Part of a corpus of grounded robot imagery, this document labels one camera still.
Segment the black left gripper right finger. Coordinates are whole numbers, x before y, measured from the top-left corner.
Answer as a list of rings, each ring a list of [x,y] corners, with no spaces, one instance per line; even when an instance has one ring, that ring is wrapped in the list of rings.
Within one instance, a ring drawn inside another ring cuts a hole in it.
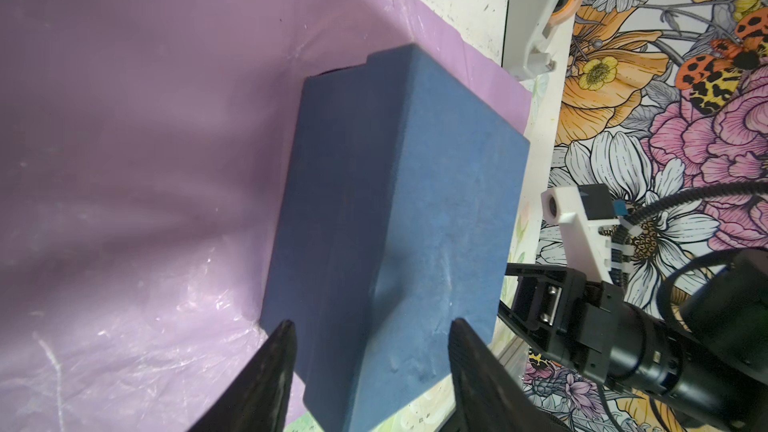
[[[525,396],[467,321],[452,322],[448,355],[455,410],[449,431],[548,431],[550,420]]]

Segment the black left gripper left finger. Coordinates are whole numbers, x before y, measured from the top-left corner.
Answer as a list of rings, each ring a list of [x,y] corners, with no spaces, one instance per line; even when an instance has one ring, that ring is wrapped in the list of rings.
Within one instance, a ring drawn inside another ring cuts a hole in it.
[[[295,324],[284,320],[190,431],[282,431],[296,356]]]

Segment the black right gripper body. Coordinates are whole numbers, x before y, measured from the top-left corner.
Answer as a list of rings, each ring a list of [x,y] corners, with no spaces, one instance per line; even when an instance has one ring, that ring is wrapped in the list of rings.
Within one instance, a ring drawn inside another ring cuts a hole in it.
[[[590,380],[636,379],[637,318],[610,277],[611,240],[600,232],[619,222],[608,187],[555,187],[541,199],[566,263],[508,264],[517,289],[499,318],[535,352]]]

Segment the blue gift box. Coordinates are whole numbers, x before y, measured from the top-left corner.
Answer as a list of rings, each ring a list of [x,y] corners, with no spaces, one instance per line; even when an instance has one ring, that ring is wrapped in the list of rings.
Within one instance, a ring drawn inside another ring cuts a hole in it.
[[[453,320],[491,340],[528,153],[415,45],[306,79],[260,324],[295,324],[323,430],[370,431],[443,380]]]

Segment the purple wrapping paper sheet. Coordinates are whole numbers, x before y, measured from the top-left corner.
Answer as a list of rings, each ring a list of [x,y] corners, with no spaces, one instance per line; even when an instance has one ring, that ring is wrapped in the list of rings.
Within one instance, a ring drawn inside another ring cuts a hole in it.
[[[529,92],[421,0],[1,0],[1,427],[183,431],[253,356],[304,79],[416,43]]]

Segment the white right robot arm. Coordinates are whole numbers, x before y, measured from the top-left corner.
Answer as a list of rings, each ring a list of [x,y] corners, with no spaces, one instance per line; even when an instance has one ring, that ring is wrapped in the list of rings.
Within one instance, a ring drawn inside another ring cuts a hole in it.
[[[518,280],[501,321],[544,358],[616,391],[638,391],[724,431],[767,427],[767,252],[732,248],[687,259],[663,279],[649,314],[629,301],[632,240],[682,205],[757,196],[762,181],[677,192],[619,213],[604,184],[542,196],[566,264],[511,264]]]

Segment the grey tape dispenser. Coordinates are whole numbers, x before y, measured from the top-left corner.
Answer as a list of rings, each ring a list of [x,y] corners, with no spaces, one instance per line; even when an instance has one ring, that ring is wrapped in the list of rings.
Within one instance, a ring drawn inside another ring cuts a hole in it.
[[[518,80],[554,70],[547,51],[554,32],[575,16],[583,0],[508,0],[501,66]]]

